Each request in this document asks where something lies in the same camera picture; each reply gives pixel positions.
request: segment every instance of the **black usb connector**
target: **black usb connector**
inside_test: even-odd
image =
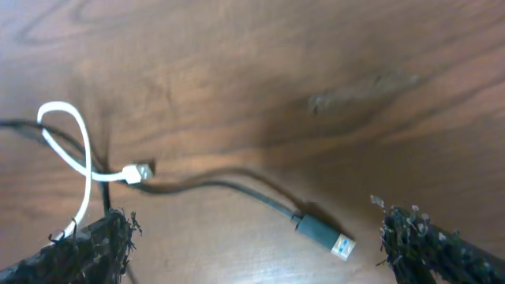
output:
[[[347,260],[356,245],[355,241],[312,215],[294,215],[292,220],[297,223],[298,233],[312,238],[341,260]]]

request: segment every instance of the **black cable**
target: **black cable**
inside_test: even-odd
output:
[[[65,142],[69,143],[72,147],[74,147],[78,152],[84,154],[84,147],[73,137],[71,137],[69,134],[65,133],[64,131],[51,126],[51,125],[46,125],[46,124],[39,124],[36,121],[30,121],[30,120],[24,120],[24,119],[13,119],[13,120],[0,120],[0,127],[8,127],[12,129],[22,129],[24,127],[29,127],[32,129],[46,129],[49,133],[59,137],[60,139],[64,140]],[[36,139],[37,142],[43,145],[47,145],[46,141],[44,139]],[[84,165],[84,161],[82,159],[78,159],[75,155],[72,155],[69,153],[72,158],[74,158],[76,161],[78,161],[81,165]],[[94,160],[96,162],[93,163],[93,170],[96,172],[100,172],[102,174],[108,174],[104,169],[105,166],[102,164],[99,164],[98,159],[94,156]],[[108,212],[110,209],[110,195],[109,195],[109,185],[106,182],[99,182],[100,187],[102,189],[102,195],[103,195],[103,208],[105,212]],[[273,200],[272,198],[265,196],[262,193],[257,192],[254,189],[251,189],[247,186],[230,182],[230,181],[218,181],[218,180],[210,180],[210,181],[202,181],[198,183],[193,183],[189,185],[170,185],[170,184],[165,184],[165,185],[149,185],[146,183],[138,183],[134,185],[128,185],[129,187],[139,189],[142,192],[149,193],[149,194],[155,194],[155,195],[168,195],[168,194],[178,194],[181,192],[188,191],[190,189],[198,189],[198,188],[203,188],[207,186],[219,186],[223,188],[228,188],[228,189],[233,189],[238,192],[242,192],[247,196],[251,196],[252,198],[255,198],[256,200],[259,200],[263,202],[264,204],[268,205],[269,207],[274,208],[275,210],[281,212],[288,218],[292,219],[295,216],[295,212],[291,209],[289,209],[287,206],[279,203],[276,200]]]

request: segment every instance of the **wooden table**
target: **wooden table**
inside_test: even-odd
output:
[[[224,175],[355,238],[347,262],[294,224],[219,188],[146,196],[136,211],[139,283],[391,283],[380,209],[416,204],[435,224],[505,257],[505,2],[41,0],[0,2],[2,118],[65,100],[98,155],[155,158],[156,182]],[[308,112],[311,95],[400,69],[415,88]],[[47,122],[78,136],[65,114]],[[65,226],[84,179],[48,148],[0,133],[0,267]],[[102,214],[94,188],[86,223]]]

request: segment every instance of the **wood grain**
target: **wood grain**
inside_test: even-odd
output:
[[[380,210],[418,205],[505,257],[505,2],[42,0],[0,2],[0,109],[67,100],[111,167],[157,160],[153,182],[218,170],[280,200],[264,176],[355,237],[346,263],[264,205],[223,189],[145,196],[140,283],[390,283],[375,267]],[[401,69],[407,92],[314,117],[311,95]],[[50,123],[78,135],[64,114]],[[0,267],[37,251],[78,208],[84,179],[0,133]],[[86,222],[102,212],[95,189]]]

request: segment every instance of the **wooden surface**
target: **wooden surface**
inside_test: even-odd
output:
[[[221,170],[324,211],[354,237],[344,263],[281,215],[229,190],[145,196],[112,185],[144,236],[139,283],[391,283],[375,267],[379,208],[418,205],[505,257],[505,2],[498,0],[0,1],[0,110],[33,118],[67,100],[98,154],[157,178]],[[401,69],[421,84],[324,115],[310,95]],[[78,135],[64,114],[48,122]],[[75,214],[84,179],[47,148],[0,133],[0,267]],[[98,219],[94,189],[86,222]]]

